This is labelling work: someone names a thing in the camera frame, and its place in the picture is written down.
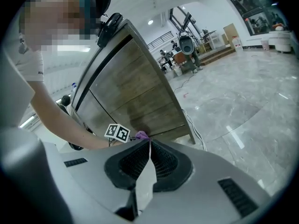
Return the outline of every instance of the ceiling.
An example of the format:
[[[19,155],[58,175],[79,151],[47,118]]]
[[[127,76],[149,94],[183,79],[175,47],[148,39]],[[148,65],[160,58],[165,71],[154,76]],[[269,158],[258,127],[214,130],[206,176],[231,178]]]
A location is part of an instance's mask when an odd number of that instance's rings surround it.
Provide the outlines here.
[[[195,0],[112,0],[106,14],[121,13],[138,28],[147,25],[153,17],[169,9]],[[44,80],[49,94],[54,100],[71,92],[71,84],[78,83],[79,78],[97,49],[95,39],[79,41],[77,37],[69,37],[63,44],[89,45],[89,52],[57,52],[57,47],[47,47],[43,51]],[[29,106],[22,121],[28,119],[34,111]]]

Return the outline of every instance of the black slot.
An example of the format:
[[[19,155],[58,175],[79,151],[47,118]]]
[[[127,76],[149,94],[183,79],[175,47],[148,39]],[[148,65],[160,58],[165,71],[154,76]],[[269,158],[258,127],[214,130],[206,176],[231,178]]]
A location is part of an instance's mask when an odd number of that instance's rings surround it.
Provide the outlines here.
[[[251,198],[231,178],[220,180],[218,183],[242,218],[258,208]]]
[[[85,158],[81,158],[81,159],[74,159],[74,160],[70,160],[70,161],[65,161],[64,164],[68,168],[68,167],[75,166],[75,165],[85,163],[85,162],[87,162],[87,160]]]

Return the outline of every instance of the gray floor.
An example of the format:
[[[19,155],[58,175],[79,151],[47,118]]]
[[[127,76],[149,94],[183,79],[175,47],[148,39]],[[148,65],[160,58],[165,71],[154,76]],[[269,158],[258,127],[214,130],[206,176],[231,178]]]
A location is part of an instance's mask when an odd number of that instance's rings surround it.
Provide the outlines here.
[[[170,80],[175,90],[191,73]],[[205,66],[175,94],[208,151],[248,173],[270,195],[283,188],[298,155],[299,62],[249,49]],[[190,137],[176,142],[191,144]]]

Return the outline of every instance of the cable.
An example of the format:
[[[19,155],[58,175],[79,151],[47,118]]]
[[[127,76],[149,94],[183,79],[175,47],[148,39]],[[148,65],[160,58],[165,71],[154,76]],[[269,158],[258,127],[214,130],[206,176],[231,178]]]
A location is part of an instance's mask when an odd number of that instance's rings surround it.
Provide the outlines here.
[[[188,82],[193,76],[194,76],[194,74],[193,74],[192,76],[190,76],[188,80],[184,81],[184,82],[182,83],[181,87],[176,88],[176,89],[173,91],[173,93],[176,92],[177,89],[182,88],[183,85],[184,85],[186,82]]]
[[[196,137],[199,138],[199,140],[201,141],[202,146],[203,146],[203,149],[204,149],[205,151],[207,151],[207,148],[206,148],[206,144],[205,144],[205,142],[204,142],[204,139],[202,138],[202,135],[200,134],[200,132],[199,132],[199,131],[197,130],[197,128],[195,127],[195,124],[194,124],[192,118],[188,115],[188,113],[187,113],[186,110],[182,109],[182,111],[185,113],[185,116],[187,117],[187,120],[191,123],[192,128],[193,128],[193,131],[194,131]]]

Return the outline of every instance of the ceiling light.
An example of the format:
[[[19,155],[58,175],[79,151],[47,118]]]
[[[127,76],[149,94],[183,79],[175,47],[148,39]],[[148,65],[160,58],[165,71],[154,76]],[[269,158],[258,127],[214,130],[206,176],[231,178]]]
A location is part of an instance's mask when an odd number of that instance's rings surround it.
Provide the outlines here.
[[[28,120],[26,120],[21,126],[20,128],[23,128],[26,124],[28,124],[31,120],[34,119],[34,116],[31,116]]]
[[[81,52],[89,52],[89,46],[77,46],[77,45],[58,45],[57,51],[81,51]]]

